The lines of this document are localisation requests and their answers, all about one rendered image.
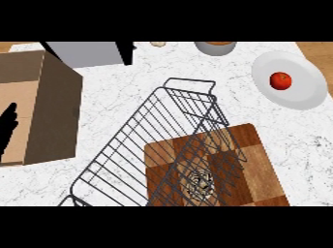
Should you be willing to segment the red tomato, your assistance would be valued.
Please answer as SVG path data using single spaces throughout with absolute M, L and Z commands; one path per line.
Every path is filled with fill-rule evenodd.
M 269 76 L 269 86 L 275 90 L 286 90 L 286 89 L 288 89 L 290 86 L 291 86 L 291 83 L 293 83 L 291 77 L 284 72 L 275 72 Z

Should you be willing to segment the white speckled cupcake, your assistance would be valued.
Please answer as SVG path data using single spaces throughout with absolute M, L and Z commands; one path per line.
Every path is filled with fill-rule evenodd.
M 191 199 L 202 201 L 213 194 L 213 176 L 206 170 L 193 170 L 188 173 L 185 183 L 187 193 Z

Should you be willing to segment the brown wooden cabinet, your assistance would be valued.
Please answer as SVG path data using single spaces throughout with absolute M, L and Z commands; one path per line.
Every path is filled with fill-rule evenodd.
M 31 165 L 75 156 L 82 76 L 45 50 L 0 53 L 0 115 L 17 105 L 1 164 Z

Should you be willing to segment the grey round pot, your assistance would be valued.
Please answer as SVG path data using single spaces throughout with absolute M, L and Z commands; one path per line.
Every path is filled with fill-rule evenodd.
M 231 42 L 230 44 L 224 44 L 224 45 L 212 45 L 207 42 L 196 42 L 194 45 L 199 51 L 202 51 L 206 55 L 222 56 L 232 51 L 237 43 Z

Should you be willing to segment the white round plate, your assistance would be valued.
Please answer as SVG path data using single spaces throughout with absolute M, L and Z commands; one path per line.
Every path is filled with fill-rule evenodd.
M 269 84 L 274 73 L 286 73 L 291 77 L 291 86 L 284 90 L 274 89 Z M 263 53 L 253 62 L 252 77 L 266 99 L 288 109 L 314 109 L 325 100 L 325 77 L 300 55 L 284 51 Z

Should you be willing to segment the grey and black appliance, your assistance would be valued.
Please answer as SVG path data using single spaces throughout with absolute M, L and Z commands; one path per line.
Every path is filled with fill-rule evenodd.
M 134 42 L 41 42 L 72 68 L 132 64 Z

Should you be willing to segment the brown wooden cutting board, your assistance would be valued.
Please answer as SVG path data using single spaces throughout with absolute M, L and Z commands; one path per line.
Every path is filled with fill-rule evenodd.
M 147 195 L 151 206 L 286 206 L 283 187 L 247 123 L 144 145 Z M 213 194 L 196 201 L 185 183 L 191 171 L 209 171 Z

